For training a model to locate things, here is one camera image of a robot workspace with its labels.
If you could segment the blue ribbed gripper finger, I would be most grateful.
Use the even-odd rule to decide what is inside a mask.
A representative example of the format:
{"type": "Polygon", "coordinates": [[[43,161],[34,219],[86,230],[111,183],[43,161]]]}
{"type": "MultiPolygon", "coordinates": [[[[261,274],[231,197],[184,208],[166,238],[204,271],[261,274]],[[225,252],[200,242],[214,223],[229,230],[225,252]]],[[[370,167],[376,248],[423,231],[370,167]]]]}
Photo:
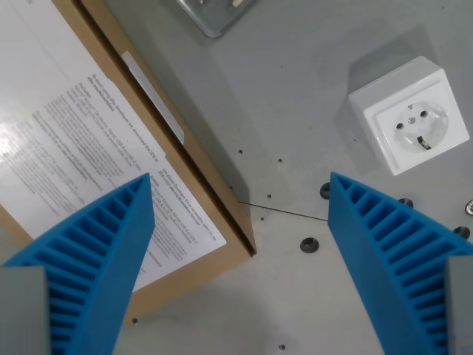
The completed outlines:
{"type": "Polygon", "coordinates": [[[472,255],[472,244],[336,172],[328,226],[384,353],[447,354],[446,261],[472,255]]]}
{"type": "Polygon", "coordinates": [[[47,278],[52,354],[111,354],[155,227],[148,173],[61,221],[4,263],[47,278]]]}

